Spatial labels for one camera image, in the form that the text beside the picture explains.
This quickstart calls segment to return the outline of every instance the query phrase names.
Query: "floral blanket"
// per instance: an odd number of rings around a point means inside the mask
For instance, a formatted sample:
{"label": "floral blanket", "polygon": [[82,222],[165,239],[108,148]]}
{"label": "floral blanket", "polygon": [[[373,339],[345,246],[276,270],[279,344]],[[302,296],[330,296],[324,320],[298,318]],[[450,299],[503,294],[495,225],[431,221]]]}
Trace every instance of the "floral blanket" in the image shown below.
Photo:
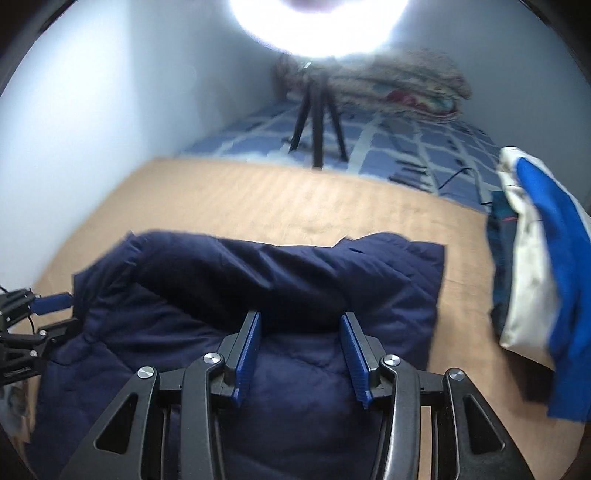
{"label": "floral blanket", "polygon": [[303,91],[303,67],[309,62],[328,73],[341,105],[450,122],[460,114],[460,99],[469,99],[472,94],[453,60],[428,48],[391,46],[338,60],[284,54],[278,61],[277,75],[288,92]]}

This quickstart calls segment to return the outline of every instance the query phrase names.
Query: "blue gripper pad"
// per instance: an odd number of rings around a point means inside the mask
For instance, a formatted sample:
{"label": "blue gripper pad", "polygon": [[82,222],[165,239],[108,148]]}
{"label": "blue gripper pad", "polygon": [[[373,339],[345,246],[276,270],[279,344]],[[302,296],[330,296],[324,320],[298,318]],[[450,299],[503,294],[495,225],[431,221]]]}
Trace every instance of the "blue gripper pad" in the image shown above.
{"label": "blue gripper pad", "polygon": [[374,399],[369,388],[369,368],[365,363],[353,329],[345,315],[340,318],[339,335],[345,361],[349,368],[351,382],[353,383],[353,389],[355,390],[355,397],[362,403],[364,409],[367,410]]}
{"label": "blue gripper pad", "polygon": [[72,295],[59,293],[50,297],[41,297],[31,303],[31,312],[36,315],[47,315],[51,312],[66,310],[72,306]]}
{"label": "blue gripper pad", "polygon": [[259,347],[261,345],[261,314],[257,313],[246,342],[244,342],[244,348],[242,349],[242,355],[238,361],[236,367],[236,387],[232,393],[232,400],[234,404],[239,407],[246,395],[248,395],[248,389],[251,386],[251,379],[255,372],[256,357],[258,355]]}

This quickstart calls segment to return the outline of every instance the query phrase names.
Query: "blue checkered bedsheet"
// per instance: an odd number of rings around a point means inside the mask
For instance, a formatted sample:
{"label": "blue checkered bedsheet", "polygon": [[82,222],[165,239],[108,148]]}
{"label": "blue checkered bedsheet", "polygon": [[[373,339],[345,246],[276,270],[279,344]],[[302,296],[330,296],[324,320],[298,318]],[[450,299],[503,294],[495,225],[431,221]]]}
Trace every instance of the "blue checkered bedsheet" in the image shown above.
{"label": "blue checkered bedsheet", "polygon": [[[311,125],[306,125],[300,147],[289,153],[299,105],[285,101],[240,120],[223,132],[196,142],[185,156],[232,158],[311,167]],[[324,167],[349,174],[387,180],[396,175],[462,205],[486,212],[491,192],[501,189],[495,167],[499,147],[482,130],[463,121],[432,124],[397,115],[346,108],[341,122],[349,163],[339,160],[336,135],[325,120]],[[409,171],[402,160],[426,166],[426,174]],[[439,187],[462,167],[470,167],[448,185]]]}

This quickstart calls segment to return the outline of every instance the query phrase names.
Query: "navy blue jacket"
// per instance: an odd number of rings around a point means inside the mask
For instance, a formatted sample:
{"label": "navy blue jacket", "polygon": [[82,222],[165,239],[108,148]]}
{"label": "navy blue jacket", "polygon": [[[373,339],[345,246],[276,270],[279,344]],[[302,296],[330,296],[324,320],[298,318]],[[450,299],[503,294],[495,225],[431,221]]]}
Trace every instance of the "navy blue jacket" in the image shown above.
{"label": "navy blue jacket", "polygon": [[[444,248],[390,233],[333,248],[275,247],[185,233],[130,235],[74,276],[83,332],[41,380],[27,455],[54,480],[131,375],[188,366],[259,310],[248,398],[220,419],[229,479],[369,478],[380,415],[355,401],[337,335],[354,311],[367,335],[427,366]],[[168,478],[177,478],[178,416]]]}

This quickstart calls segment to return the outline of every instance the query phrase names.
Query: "tripod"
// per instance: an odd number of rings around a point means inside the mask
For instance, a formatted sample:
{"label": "tripod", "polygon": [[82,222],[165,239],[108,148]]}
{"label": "tripod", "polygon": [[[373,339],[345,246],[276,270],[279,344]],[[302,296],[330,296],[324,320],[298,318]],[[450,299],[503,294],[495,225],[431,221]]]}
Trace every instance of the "tripod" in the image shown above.
{"label": "tripod", "polygon": [[335,96],[328,85],[328,75],[324,71],[309,74],[306,79],[304,98],[301,101],[300,113],[295,123],[294,135],[291,138],[290,152],[297,149],[306,120],[312,110],[312,144],[313,168],[322,169],[324,157],[324,104],[329,108],[339,142],[340,158],[348,162],[343,129],[340,125],[339,112],[336,108]]}

